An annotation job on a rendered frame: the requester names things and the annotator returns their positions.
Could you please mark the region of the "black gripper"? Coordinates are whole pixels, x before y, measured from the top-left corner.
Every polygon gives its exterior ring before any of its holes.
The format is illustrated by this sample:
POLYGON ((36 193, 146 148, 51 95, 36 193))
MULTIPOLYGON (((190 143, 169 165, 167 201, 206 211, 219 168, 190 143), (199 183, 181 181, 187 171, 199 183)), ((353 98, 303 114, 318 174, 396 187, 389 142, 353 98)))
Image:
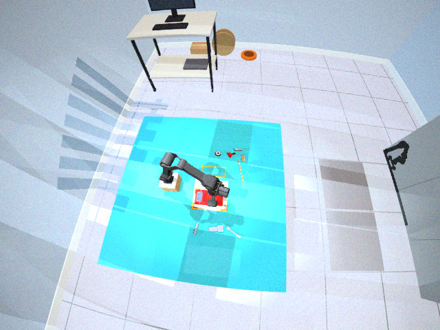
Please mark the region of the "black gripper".
POLYGON ((212 199, 211 200, 207 200, 207 206, 208 207, 217 207, 217 201, 215 200, 215 194, 214 193, 209 193, 208 191, 207 191, 207 193, 208 193, 208 195, 210 195, 210 196, 212 196, 212 199), (213 196, 214 196, 214 200, 213 200, 213 196))

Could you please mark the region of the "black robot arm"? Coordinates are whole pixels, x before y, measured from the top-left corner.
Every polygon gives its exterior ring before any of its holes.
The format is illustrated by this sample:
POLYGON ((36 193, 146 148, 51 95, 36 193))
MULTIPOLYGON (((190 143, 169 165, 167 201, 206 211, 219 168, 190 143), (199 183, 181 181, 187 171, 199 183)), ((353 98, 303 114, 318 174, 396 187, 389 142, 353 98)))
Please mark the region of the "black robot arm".
POLYGON ((160 175, 159 180, 163 181, 165 184, 172 184, 174 179, 174 176, 172 176, 173 171, 181 170, 200 181, 201 185, 209 193, 214 193, 215 197, 220 196, 228 198, 230 188, 227 188, 224 186, 224 184, 221 184, 221 181, 214 175, 206 175, 205 173, 201 172, 189 164, 185 159, 180 158, 176 153, 170 151, 166 152, 159 164, 163 168, 163 172, 160 175), (171 166, 176 157, 180 159, 178 165, 171 166))

